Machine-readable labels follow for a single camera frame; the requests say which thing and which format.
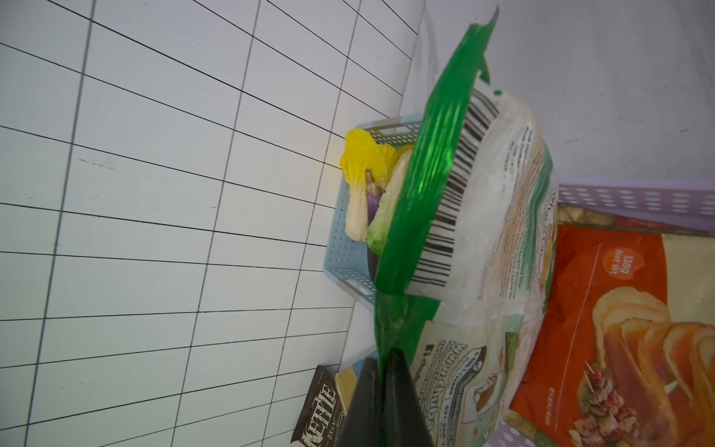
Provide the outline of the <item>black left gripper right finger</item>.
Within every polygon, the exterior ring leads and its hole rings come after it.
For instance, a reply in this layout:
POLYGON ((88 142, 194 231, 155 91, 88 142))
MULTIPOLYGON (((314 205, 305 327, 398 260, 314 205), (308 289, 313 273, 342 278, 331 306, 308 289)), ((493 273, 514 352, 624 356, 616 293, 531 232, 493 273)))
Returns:
POLYGON ((432 446, 426 422, 400 349, 392 349, 384 370, 383 446, 432 446))

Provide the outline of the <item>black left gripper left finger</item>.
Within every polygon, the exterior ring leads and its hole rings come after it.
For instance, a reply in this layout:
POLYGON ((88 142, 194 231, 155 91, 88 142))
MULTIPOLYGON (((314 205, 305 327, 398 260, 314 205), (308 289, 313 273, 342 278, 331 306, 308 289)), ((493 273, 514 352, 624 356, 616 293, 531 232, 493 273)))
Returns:
POLYGON ((352 366, 359 369, 359 380, 337 446, 379 446, 382 384, 378 361, 365 358, 352 366))

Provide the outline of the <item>brown Kettle chips bag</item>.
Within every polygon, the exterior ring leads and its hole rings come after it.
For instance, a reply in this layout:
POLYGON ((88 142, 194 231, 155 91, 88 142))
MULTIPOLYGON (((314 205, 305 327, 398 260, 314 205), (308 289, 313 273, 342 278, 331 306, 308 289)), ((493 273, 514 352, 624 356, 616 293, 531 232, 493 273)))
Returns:
POLYGON ((346 407, 331 371, 318 366, 292 433, 292 446, 337 445, 346 407))

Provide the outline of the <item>green Chuba cassava chips bag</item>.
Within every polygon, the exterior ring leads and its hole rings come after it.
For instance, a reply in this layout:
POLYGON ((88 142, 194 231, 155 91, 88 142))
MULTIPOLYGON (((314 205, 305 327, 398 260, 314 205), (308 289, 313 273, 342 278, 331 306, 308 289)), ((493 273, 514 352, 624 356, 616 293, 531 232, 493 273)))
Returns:
POLYGON ((432 446, 482 446, 541 329, 558 184, 532 109, 490 82, 495 24, 467 29, 433 89, 376 272, 381 368, 404 352, 432 446))

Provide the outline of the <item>blue kettle cooked chips bag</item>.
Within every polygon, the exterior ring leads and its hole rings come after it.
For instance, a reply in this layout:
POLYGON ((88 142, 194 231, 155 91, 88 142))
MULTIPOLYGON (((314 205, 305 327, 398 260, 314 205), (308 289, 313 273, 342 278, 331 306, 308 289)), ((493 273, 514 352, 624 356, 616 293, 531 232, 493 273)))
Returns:
POLYGON ((334 380, 344 410, 348 412, 359 380, 359 369, 350 366, 335 374, 334 380))

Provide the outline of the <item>green sour cream chips bag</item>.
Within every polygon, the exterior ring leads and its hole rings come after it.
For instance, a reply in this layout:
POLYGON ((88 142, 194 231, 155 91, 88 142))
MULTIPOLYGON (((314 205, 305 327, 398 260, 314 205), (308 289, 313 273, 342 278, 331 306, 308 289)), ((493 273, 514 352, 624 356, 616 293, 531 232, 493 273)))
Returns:
POLYGON ((561 225, 591 225, 599 227, 652 229, 675 232, 687 231, 687 228, 685 227, 669 225, 668 223, 629 218, 563 204, 559 205, 558 221, 561 225))

